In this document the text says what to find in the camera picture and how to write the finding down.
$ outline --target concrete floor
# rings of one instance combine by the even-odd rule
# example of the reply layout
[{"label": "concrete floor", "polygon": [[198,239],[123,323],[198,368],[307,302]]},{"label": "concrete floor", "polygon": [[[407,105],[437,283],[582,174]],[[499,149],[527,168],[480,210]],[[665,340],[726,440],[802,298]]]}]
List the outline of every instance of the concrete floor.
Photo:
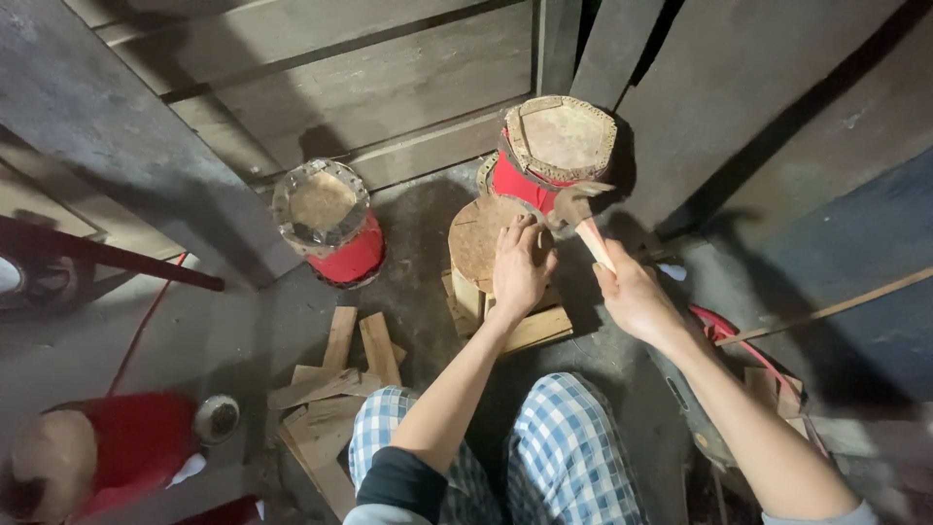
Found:
[{"label": "concrete floor", "polygon": [[[409,352],[401,366],[403,381],[424,390],[462,346],[439,276],[449,266],[449,224],[475,198],[480,163],[460,164],[373,194],[389,249],[379,277],[361,290],[332,289],[307,266],[260,292],[235,282],[224,293],[173,284],[120,391],[169,389],[199,399],[225,392],[241,401],[244,424],[233,439],[209,451],[204,474],[89,522],[162,525],[262,490],[263,473],[278,461],[267,443],[278,415],[265,409],[265,394],[286,384],[295,364],[321,363],[335,305],[355,305],[360,317],[384,312],[393,340]],[[554,281],[577,336],[500,362],[467,441],[498,485],[501,440],[524,394],[546,373],[579,372],[613,404],[648,519],[686,523],[681,465],[689,460],[692,444],[676,401],[643,345],[616,328],[599,305],[582,243],[562,240],[558,251],[561,263]],[[187,265],[225,274],[223,268],[203,267],[193,258]],[[704,297],[701,304],[743,326],[760,324],[754,307],[736,301],[736,293],[747,298],[742,283],[734,282],[712,247],[693,250],[687,265],[691,290],[685,291],[691,296]],[[5,327],[0,336],[0,398],[10,423],[0,433],[0,446],[8,445],[19,424],[36,412],[106,392],[160,284],[134,277],[72,315]],[[364,362],[357,333],[350,365],[365,368]],[[283,462],[289,501],[305,512],[306,519],[296,522],[335,522],[297,464],[291,458]]]}]

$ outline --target blue checkered pants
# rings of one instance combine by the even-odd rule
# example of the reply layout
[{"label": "blue checkered pants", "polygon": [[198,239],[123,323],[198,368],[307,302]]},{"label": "blue checkered pants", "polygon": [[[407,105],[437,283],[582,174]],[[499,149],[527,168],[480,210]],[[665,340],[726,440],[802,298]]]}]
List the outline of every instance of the blue checkered pants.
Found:
[{"label": "blue checkered pants", "polygon": [[[406,390],[374,392],[356,415],[350,475],[359,489],[376,450],[416,401]],[[525,398],[505,443],[506,504],[515,525],[643,522],[608,400],[575,374],[550,374]],[[447,473],[441,524],[498,525],[486,474],[461,444]]]}]

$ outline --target small drum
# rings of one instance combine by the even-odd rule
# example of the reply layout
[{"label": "small drum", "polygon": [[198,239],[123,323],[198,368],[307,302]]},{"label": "small drum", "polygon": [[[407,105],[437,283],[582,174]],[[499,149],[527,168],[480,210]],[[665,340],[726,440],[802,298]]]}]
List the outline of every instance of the small drum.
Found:
[{"label": "small drum", "polygon": [[534,98],[506,113],[499,151],[480,168],[478,182],[521,199],[544,219],[561,188],[606,173],[615,141],[616,123],[596,107],[569,96]]},{"label": "small drum", "polygon": [[345,164],[313,159],[275,184],[272,214],[285,241],[331,286],[355,288],[383,263],[383,231],[363,181]]}]

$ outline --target wooden stool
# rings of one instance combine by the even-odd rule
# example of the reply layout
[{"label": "wooden stool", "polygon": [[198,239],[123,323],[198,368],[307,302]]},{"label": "wooden stool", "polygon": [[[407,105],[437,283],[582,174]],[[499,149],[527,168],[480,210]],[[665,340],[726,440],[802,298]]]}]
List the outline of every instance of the wooden stool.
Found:
[{"label": "wooden stool", "polygon": [[[499,231],[516,215],[527,213],[516,199],[483,195],[466,205],[453,219],[448,235],[451,269],[444,272],[441,279],[448,296],[447,306],[461,337],[474,334],[495,305],[493,266]],[[508,339],[503,353],[573,333],[560,302],[557,290],[548,286],[541,302]]]}]

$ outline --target forearm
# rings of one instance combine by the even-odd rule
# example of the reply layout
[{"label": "forearm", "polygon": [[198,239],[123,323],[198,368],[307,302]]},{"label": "forearm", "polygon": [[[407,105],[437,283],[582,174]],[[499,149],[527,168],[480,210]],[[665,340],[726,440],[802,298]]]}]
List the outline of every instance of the forearm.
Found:
[{"label": "forearm", "polygon": [[764,511],[775,518],[835,518],[854,510],[858,498],[813,447],[758,403],[708,352],[708,344],[686,331],[675,334],[664,353],[684,373],[745,474]]},{"label": "forearm", "polygon": [[398,424],[392,447],[404,448],[444,474],[467,433],[490,371],[515,316],[490,312],[472,339]]}]

